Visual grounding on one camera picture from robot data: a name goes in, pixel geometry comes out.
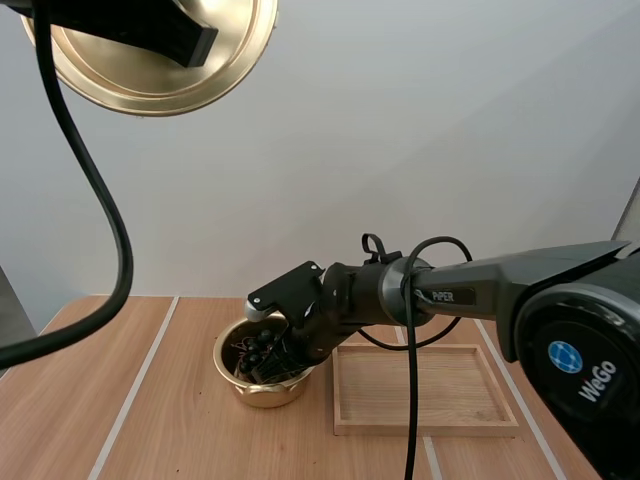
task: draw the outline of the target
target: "black cord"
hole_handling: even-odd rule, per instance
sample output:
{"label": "black cord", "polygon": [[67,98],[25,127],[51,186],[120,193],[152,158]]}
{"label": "black cord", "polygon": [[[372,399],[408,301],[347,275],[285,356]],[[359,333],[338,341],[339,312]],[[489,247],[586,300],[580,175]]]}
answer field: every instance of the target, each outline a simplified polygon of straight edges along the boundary
{"label": "black cord", "polygon": [[133,254],[124,222],[80,137],[60,90],[51,46],[50,17],[49,1],[35,0],[33,2],[33,23],[40,75],[58,124],[111,225],[118,250],[118,277],[113,293],[107,301],[82,320],[55,332],[0,348],[0,369],[49,355],[98,331],[122,309],[129,297],[133,282]]}
{"label": "black cord", "polygon": [[[465,259],[467,260],[467,262],[473,261],[473,257],[471,256],[471,252],[469,251],[467,246],[464,243],[462,243],[460,240],[455,238],[455,237],[446,237],[446,236],[433,237],[433,238],[430,238],[428,240],[425,240],[420,245],[418,245],[418,247],[416,247],[416,248],[421,247],[420,248],[420,252],[422,252],[422,250],[424,250],[425,248],[430,247],[432,245],[437,245],[439,243],[451,243],[451,244],[455,245],[456,247],[458,247],[462,251]],[[411,261],[411,257],[409,257],[409,259],[407,260],[407,266],[410,265],[410,268],[413,269],[413,263],[414,262],[415,262],[415,259],[413,261]],[[405,286],[406,286],[406,283],[408,282],[409,278],[410,278],[410,275],[407,276],[406,272],[405,272],[405,276],[402,279],[402,283]],[[442,337],[445,337],[446,335],[448,335],[451,332],[451,330],[453,330],[456,327],[456,325],[458,325],[459,322],[460,322],[460,317],[455,317],[451,321],[451,323],[449,325],[447,325],[442,331],[438,332],[433,337],[427,338],[426,340],[422,340],[421,342],[416,343],[416,348],[422,348],[422,347],[425,347],[427,345],[431,345],[434,342],[437,342]],[[384,342],[378,340],[377,338],[372,337],[371,335],[369,335],[367,332],[365,332],[362,329],[358,330],[358,333],[360,335],[362,335],[364,338],[366,338],[369,342],[373,343],[377,347],[384,348],[385,350],[392,350],[394,352],[405,352],[405,351],[409,350],[409,345],[389,345],[388,343],[384,343]]]}
{"label": "black cord", "polygon": [[[422,340],[421,342],[416,343],[416,348],[422,348],[427,345],[431,345],[432,343],[440,340],[442,337],[446,337],[449,333],[451,333],[451,330],[456,328],[456,325],[458,325],[458,322],[460,322],[460,319],[461,317],[454,318],[449,325],[447,325],[444,329],[442,329],[440,332],[435,334],[433,337],[427,338],[426,340]],[[372,337],[362,329],[358,330],[358,333],[362,335],[364,338],[366,338],[369,342],[373,343],[375,346],[384,348],[385,350],[393,350],[394,352],[406,352],[407,350],[409,350],[409,345],[389,345],[388,343],[381,342],[377,338]]]}
{"label": "black cord", "polygon": [[412,273],[415,261],[418,258],[418,255],[422,253],[422,251],[430,247],[432,245],[436,245],[438,243],[452,243],[456,245],[462,253],[464,253],[467,261],[472,261],[471,253],[469,249],[466,247],[464,243],[454,237],[434,237],[424,242],[420,243],[416,248],[413,249],[411,255],[407,258],[407,263],[405,264],[404,275],[402,277],[402,285],[403,285],[403,294],[405,301],[405,310],[407,317],[407,345],[388,345],[386,343],[381,342],[380,340],[372,337],[368,333],[364,332],[362,329],[358,332],[364,338],[369,340],[374,345],[377,345],[381,348],[393,351],[405,351],[409,352],[409,439],[407,442],[407,461],[405,464],[404,478],[405,480],[413,479],[413,469],[415,465],[416,459],[416,443],[418,437],[418,348],[424,347],[425,345],[429,345],[437,340],[440,340],[442,337],[447,335],[451,330],[453,330],[458,322],[460,322],[460,317],[456,317],[453,321],[444,328],[440,333],[434,335],[427,340],[423,340],[422,342],[416,343],[416,329],[413,324],[413,302],[412,302]]}

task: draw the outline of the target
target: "brass bowl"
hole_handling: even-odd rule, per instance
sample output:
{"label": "brass bowl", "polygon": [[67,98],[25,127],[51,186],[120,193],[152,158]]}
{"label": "brass bowl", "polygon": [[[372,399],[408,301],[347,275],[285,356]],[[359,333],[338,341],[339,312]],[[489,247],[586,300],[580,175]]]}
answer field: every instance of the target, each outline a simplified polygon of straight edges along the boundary
{"label": "brass bowl", "polygon": [[244,337],[257,335],[265,328],[280,334],[286,327],[287,321],[284,316],[275,313],[255,323],[243,318],[218,336],[213,347],[213,362],[241,402],[257,408],[281,407],[294,401],[304,392],[313,367],[285,382],[265,385],[244,382],[233,374],[238,364],[239,352],[233,349],[231,344],[241,342]]}

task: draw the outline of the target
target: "black robotic arm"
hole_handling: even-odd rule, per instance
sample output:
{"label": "black robotic arm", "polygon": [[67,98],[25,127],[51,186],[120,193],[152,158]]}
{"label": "black robotic arm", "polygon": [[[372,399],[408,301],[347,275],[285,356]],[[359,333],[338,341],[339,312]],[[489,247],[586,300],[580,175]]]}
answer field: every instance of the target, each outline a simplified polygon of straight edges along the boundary
{"label": "black robotic arm", "polygon": [[[640,478],[638,250],[611,241],[443,268],[418,260],[411,269],[414,324],[435,314],[495,320],[504,358],[520,361],[599,474]],[[407,261],[399,252],[374,252],[362,266],[332,265],[323,280],[307,262],[250,294],[250,319],[277,309],[290,322],[255,379],[317,365],[362,327],[406,326]]]}

